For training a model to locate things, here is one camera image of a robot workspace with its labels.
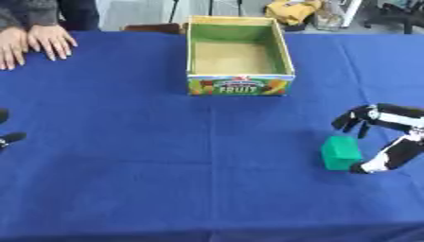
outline colorful box label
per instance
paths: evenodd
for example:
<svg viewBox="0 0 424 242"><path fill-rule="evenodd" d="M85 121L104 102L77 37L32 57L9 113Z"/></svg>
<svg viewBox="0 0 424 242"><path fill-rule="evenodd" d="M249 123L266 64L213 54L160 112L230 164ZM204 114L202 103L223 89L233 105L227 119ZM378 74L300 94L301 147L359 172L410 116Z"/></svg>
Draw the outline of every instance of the colorful box label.
<svg viewBox="0 0 424 242"><path fill-rule="evenodd" d="M284 95L291 81L281 78L190 78L191 95Z"/></svg>

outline blue tablecloth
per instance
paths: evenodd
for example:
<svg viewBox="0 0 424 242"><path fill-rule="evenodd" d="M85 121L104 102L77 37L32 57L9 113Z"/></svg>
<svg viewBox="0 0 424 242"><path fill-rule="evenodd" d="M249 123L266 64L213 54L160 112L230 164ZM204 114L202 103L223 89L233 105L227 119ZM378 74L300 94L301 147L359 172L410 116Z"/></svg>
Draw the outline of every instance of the blue tablecloth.
<svg viewBox="0 0 424 242"><path fill-rule="evenodd" d="M283 97L186 95L181 36L76 38L67 61L0 72L1 132L28 133L0 156L1 237L424 238L424 157L364 176L325 170L319 152L351 107L424 106L422 36L287 35ZM396 135L372 129L363 156Z"/></svg>

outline gray floor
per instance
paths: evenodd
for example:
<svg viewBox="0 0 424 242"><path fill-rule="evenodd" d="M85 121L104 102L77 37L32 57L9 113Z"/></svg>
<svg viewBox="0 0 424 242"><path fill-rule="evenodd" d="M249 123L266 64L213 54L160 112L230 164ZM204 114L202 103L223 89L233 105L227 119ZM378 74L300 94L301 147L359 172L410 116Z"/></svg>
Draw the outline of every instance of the gray floor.
<svg viewBox="0 0 424 242"><path fill-rule="evenodd" d="M363 21L370 15L375 6L368 0L356 15L349 28L338 32L325 32L309 25L302 33L339 33L339 34L401 34L401 25L374 25L371 29L362 26ZM216 15L237 15L235 0L215 0ZM244 0L243 11L247 16L261 16L262 8L272 0ZM166 23L172 8L172 0L97 0L101 16L101 28L115 31L128 24L157 24ZM183 23L189 15L205 15L208 0L180 0L174 22ZM424 33L424 29L415 27L415 33Z"/></svg>

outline open box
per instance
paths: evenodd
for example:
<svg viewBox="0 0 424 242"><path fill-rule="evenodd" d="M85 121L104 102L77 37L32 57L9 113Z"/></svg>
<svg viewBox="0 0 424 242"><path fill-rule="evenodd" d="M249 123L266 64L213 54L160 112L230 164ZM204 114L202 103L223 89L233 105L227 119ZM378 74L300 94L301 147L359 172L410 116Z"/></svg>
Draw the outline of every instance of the open box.
<svg viewBox="0 0 424 242"><path fill-rule="evenodd" d="M283 95L294 79L275 19L192 16L187 44L192 95Z"/></svg>

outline black and white robotic hand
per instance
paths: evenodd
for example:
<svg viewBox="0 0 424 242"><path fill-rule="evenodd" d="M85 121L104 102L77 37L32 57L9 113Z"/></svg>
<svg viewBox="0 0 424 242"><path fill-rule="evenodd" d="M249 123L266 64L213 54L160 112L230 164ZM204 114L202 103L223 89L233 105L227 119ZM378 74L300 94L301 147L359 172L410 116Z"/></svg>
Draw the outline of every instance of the black and white robotic hand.
<svg viewBox="0 0 424 242"><path fill-rule="evenodd" d="M9 111L7 109L0 109L0 124L8 121ZM5 147L8 147L11 143L23 140L27 137L27 134L24 132L13 132L0 136L0 150L3 150Z"/></svg>
<svg viewBox="0 0 424 242"><path fill-rule="evenodd" d="M369 174L397 169L424 151L424 110L379 103L356 107L336 118L331 125L336 130L350 132L361 124L358 138L366 136L371 126L404 132L386 145L368 162L350 166L350 172Z"/></svg>

